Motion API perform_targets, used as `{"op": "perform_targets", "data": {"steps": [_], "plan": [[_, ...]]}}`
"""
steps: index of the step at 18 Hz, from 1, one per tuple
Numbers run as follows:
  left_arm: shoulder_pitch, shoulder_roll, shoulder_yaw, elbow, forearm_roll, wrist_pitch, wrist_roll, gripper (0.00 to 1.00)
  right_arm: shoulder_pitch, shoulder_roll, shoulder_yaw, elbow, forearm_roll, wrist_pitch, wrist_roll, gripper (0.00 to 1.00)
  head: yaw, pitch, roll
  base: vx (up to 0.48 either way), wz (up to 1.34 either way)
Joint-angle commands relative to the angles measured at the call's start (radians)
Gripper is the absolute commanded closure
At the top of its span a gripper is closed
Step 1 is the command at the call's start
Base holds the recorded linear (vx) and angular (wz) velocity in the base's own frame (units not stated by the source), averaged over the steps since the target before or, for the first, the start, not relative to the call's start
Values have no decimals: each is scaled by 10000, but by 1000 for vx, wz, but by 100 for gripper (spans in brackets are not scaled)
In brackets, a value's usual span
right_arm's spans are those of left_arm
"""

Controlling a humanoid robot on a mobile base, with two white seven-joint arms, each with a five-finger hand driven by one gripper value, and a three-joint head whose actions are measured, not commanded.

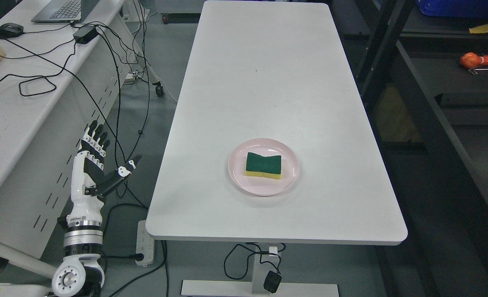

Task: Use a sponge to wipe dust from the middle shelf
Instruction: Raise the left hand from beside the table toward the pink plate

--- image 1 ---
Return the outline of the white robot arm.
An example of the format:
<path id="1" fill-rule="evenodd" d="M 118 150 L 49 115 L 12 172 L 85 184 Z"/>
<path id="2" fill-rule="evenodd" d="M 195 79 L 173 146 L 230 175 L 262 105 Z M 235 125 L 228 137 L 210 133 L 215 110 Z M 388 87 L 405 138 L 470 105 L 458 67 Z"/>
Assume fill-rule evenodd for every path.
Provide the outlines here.
<path id="1" fill-rule="evenodd" d="M 52 278 L 57 297 L 100 297 L 105 273 L 99 260 L 104 233 L 101 221 L 85 217 L 59 217 L 63 228 L 64 258 Z"/>

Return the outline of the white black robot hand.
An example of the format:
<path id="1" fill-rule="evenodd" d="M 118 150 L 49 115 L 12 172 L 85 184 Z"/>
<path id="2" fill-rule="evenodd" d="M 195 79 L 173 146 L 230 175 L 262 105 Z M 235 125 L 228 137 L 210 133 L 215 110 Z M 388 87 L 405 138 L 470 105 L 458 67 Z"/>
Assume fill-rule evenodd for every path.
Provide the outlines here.
<path id="1" fill-rule="evenodd" d="M 81 226 L 83 221 L 102 221 L 101 209 L 106 197 L 135 171 L 142 156 L 137 154 L 114 171 L 105 174 L 104 158 L 110 145 L 103 124 L 91 122 L 81 137 L 74 158 L 71 177 L 73 208 L 67 216 L 68 225 Z"/>

